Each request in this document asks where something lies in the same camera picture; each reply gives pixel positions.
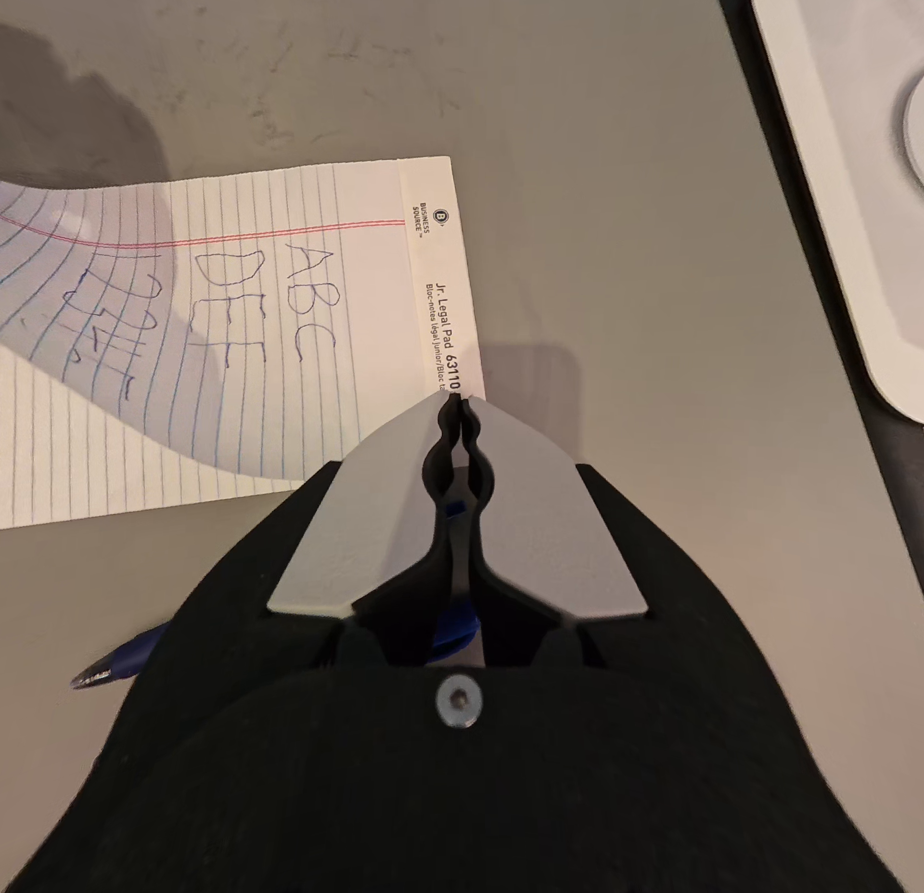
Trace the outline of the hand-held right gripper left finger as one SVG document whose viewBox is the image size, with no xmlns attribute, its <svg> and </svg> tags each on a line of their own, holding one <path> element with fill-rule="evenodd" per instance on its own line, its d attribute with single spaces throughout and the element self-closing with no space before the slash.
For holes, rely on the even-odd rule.
<svg viewBox="0 0 924 893">
<path fill-rule="evenodd" d="M 350 617 L 431 551 L 454 478 L 456 397 L 434 393 L 348 453 L 268 601 L 274 613 Z"/>
</svg>

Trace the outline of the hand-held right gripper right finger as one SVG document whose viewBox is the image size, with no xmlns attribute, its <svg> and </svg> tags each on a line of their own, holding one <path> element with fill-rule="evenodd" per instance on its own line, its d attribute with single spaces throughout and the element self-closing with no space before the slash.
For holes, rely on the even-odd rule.
<svg viewBox="0 0 924 893">
<path fill-rule="evenodd" d="M 552 621 L 642 618 L 649 606 L 570 455 L 488 401 L 463 401 L 478 492 L 470 582 Z"/>
</svg>

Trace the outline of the white lined notepad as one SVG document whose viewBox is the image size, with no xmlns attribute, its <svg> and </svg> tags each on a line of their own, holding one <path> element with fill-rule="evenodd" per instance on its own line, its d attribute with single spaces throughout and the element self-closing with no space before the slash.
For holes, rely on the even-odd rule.
<svg viewBox="0 0 924 893">
<path fill-rule="evenodd" d="M 418 306 L 424 394 L 414 404 L 438 390 L 483 395 L 479 339 L 450 159 L 366 162 L 384 161 L 399 164 Z M 3 347 L 1 323 L 3 530 L 289 492 L 308 478 L 250 477 L 179 455 L 122 425 Z"/>
</svg>

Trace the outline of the written lined paper sheet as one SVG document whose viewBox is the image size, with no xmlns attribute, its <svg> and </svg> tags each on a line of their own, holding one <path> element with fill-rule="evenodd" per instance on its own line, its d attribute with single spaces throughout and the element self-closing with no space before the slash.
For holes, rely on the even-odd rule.
<svg viewBox="0 0 924 893">
<path fill-rule="evenodd" d="M 308 478 L 423 396 L 397 162 L 2 184 L 2 346 L 179 455 Z"/>
</svg>

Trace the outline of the white stand base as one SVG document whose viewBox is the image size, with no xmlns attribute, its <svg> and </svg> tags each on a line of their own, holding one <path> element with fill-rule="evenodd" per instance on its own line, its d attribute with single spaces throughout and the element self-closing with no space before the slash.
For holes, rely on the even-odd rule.
<svg viewBox="0 0 924 893">
<path fill-rule="evenodd" d="M 872 384 L 923 422 L 923 0 L 750 0 Z"/>
</svg>

